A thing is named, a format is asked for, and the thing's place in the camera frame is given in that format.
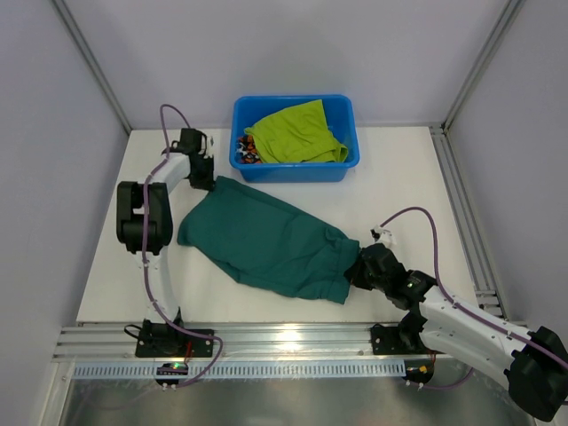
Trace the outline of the dark green shorts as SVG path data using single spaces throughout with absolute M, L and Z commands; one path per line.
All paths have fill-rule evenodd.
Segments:
M 228 177 L 182 220 L 177 244 L 198 249 L 239 284 L 344 304 L 359 242 L 340 229 Z

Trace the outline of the lime green shorts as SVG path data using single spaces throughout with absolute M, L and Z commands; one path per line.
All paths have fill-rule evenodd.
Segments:
M 329 129 L 320 99 L 267 115 L 245 135 L 254 138 L 261 163 L 344 162 L 349 153 Z

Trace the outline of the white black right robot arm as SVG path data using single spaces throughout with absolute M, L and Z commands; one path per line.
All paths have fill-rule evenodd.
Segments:
M 363 248 L 345 277 L 381 291 L 406 314 L 395 326 L 371 327 L 374 354 L 447 354 L 493 379 L 542 422 L 566 405 L 567 350 L 549 328 L 530 330 L 467 304 L 428 274 L 407 270 L 381 243 Z

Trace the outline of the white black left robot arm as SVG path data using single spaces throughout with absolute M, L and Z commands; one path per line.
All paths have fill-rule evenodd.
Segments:
M 212 144 L 202 131 L 184 128 L 146 179 L 116 188 L 116 236 L 137 261 L 148 302 L 146 317 L 135 327 L 138 358 L 212 356 L 214 332 L 185 327 L 168 263 L 174 235 L 170 194 L 184 180 L 193 189 L 215 188 Z

